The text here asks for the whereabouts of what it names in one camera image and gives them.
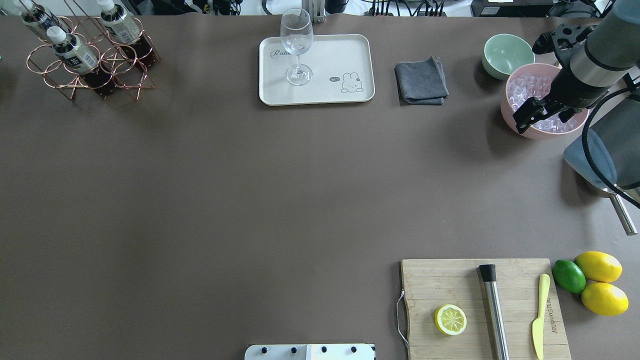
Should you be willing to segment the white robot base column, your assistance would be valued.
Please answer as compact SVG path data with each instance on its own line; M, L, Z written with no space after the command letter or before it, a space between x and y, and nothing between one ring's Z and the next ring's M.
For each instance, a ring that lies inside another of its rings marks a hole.
M377 351L368 343L254 344L245 360L375 360Z

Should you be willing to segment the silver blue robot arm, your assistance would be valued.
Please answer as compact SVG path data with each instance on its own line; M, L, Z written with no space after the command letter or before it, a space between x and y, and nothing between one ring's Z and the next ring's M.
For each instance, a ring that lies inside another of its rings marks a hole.
M639 2L617 0L596 25L562 24L535 41L535 54L553 53L561 68L546 96L528 98L509 118L527 135L535 123L569 121L590 110L565 160L596 187L639 205L639 89L611 91L639 64Z

